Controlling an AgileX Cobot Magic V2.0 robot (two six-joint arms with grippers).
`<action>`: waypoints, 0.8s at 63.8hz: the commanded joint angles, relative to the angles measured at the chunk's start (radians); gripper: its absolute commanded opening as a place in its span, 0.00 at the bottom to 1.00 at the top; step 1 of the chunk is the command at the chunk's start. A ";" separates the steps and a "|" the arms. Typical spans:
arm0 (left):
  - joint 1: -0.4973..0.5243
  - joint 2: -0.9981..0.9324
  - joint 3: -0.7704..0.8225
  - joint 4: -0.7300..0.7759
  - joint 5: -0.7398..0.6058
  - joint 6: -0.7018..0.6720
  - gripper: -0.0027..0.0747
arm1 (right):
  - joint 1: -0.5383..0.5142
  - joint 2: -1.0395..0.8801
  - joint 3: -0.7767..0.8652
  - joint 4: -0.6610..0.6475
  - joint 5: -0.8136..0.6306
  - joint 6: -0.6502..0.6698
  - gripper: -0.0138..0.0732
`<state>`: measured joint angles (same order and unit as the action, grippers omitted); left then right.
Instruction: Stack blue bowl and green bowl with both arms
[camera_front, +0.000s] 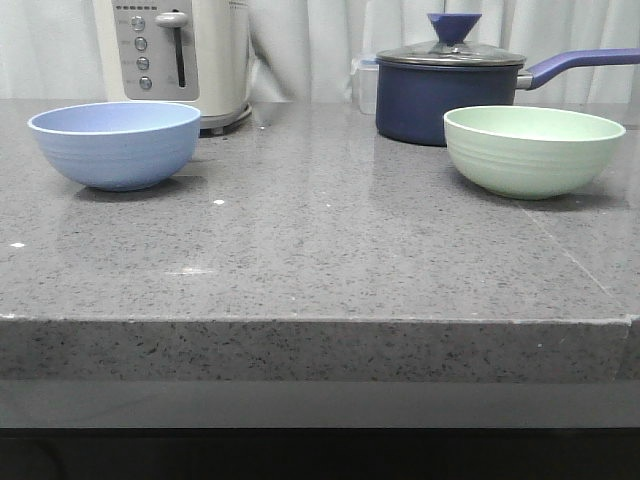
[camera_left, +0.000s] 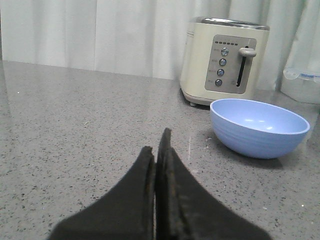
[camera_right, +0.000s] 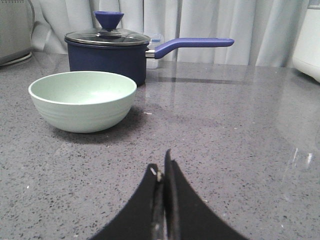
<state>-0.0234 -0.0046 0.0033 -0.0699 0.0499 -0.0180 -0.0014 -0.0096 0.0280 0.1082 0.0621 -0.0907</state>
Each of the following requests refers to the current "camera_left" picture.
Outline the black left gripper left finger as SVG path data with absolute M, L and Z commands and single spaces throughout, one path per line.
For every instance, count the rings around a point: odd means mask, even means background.
M 155 159 L 141 149 L 124 177 L 103 197 L 59 222 L 51 240 L 152 240 Z

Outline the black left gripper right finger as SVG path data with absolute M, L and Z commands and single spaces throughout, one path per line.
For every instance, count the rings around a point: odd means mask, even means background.
M 259 226 L 224 206 L 194 178 L 162 134 L 156 163 L 156 239 L 269 240 Z

